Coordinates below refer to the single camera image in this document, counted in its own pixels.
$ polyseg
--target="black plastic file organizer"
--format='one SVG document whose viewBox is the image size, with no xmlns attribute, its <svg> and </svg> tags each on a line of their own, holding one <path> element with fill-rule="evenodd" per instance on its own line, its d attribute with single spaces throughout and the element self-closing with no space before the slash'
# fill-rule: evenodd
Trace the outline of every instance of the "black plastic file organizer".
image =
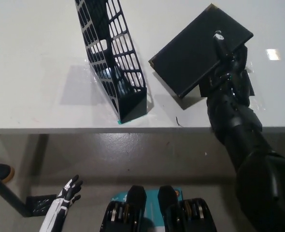
<svg viewBox="0 0 285 232">
<path fill-rule="evenodd" d="M 75 0 L 91 66 L 121 123 L 147 113 L 147 88 L 119 0 Z"/>
</svg>

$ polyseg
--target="gray floor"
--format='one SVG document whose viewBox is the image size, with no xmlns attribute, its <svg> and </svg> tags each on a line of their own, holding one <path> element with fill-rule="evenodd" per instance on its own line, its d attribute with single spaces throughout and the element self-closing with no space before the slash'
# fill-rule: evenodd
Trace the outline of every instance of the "gray floor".
<svg viewBox="0 0 285 232">
<path fill-rule="evenodd" d="M 285 155 L 285 134 L 267 134 Z M 75 174 L 82 198 L 70 209 L 64 232 L 97 232 L 111 197 L 133 184 L 171 184 L 184 198 L 203 197 L 219 232 L 252 232 L 233 193 L 234 170 L 212 134 L 50 135 L 35 152 L 37 135 L 0 136 L 0 162 L 15 167 L 8 186 L 20 197 L 57 194 Z M 37 232 L 43 217 L 22 218 L 0 197 L 0 232 Z"/>
</svg>

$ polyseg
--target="shoe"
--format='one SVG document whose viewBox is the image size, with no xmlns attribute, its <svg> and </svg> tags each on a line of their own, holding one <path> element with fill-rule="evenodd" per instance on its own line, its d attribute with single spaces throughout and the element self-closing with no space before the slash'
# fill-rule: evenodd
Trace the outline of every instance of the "shoe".
<svg viewBox="0 0 285 232">
<path fill-rule="evenodd" d="M 3 183 L 9 182 L 15 174 L 15 169 L 7 164 L 0 163 L 0 180 Z"/>
</svg>

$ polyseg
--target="metal pole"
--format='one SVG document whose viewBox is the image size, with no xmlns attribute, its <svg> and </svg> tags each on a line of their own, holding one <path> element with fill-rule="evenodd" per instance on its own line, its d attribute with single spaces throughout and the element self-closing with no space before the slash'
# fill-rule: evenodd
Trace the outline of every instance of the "metal pole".
<svg viewBox="0 0 285 232">
<path fill-rule="evenodd" d="M 32 213 L 26 205 L 0 180 L 0 196 L 6 200 L 23 217 L 31 217 Z"/>
</svg>

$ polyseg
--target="black and white robotic hand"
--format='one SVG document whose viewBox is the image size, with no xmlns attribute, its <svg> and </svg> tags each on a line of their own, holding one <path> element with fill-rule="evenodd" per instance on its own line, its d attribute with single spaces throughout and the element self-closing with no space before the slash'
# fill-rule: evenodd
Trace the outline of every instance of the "black and white robotic hand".
<svg viewBox="0 0 285 232">
<path fill-rule="evenodd" d="M 81 190 L 82 180 L 77 182 L 79 175 L 72 178 L 62 189 L 57 198 L 52 202 L 40 232 L 61 232 L 69 211 L 75 201 L 80 199 L 76 194 Z"/>
</svg>

